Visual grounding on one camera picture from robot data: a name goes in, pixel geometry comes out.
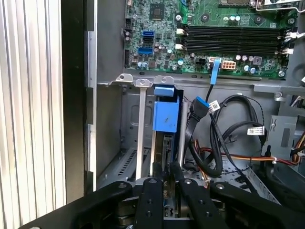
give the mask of blue sata port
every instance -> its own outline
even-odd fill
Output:
[[[138,48],[138,53],[149,55],[153,53],[153,48]]]
[[[154,37],[154,31],[143,31],[143,37]]]

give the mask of green circuit board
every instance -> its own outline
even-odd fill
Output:
[[[211,73],[210,57],[216,57],[221,58],[221,62],[234,63],[234,68],[231,69],[222,67],[221,63],[219,69],[221,75],[276,79],[282,78],[283,72],[286,72],[287,55],[260,55],[260,53],[239,55],[238,51],[232,52],[234,47],[229,53],[218,52],[215,51],[217,45],[211,45],[211,51],[189,52],[187,49],[176,49],[179,39],[183,40],[176,31],[181,25],[218,30],[228,27],[247,27],[257,29],[257,33],[262,29],[263,39],[264,29],[279,31],[295,27],[295,10],[258,13],[255,8],[249,7],[249,0],[127,0],[126,5],[127,30],[124,31],[124,48],[127,69],[209,74]],[[146,31],[153,32],[153,41],[150,43],[146,43],[143,38],[143,32]],[[228,38],[234,39],[234,36],[235,33],[232,31]],[[234,43],[228,41],[224,46],[229,44]],[[152,49],[153,52],[145,53],[147,50],[141,52],[139,48]]]

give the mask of side panel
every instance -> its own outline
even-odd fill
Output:
[[[66,203],[61,1],[0,0],[0,227]]]

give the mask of cable label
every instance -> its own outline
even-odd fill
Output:
[[[264,135],[265,134],[265,127],[259,126],[259,127],[252,127],[249,128],[247,131],[248,135]]]
[[[209,112],[210,113],[213,113],[214,111],[217,111],[219,109],[220,109],[220,105],[217,102],[217,100],[210,103],[210,106],[209,106]]]

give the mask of motherboard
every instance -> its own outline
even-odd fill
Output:
[[[293,52],[293,43],[285,36],[296,30],[297,13],[260,11],[257,4],[127,0],[125,68],[209,74],[219,60],[220,75],[283,78]]]

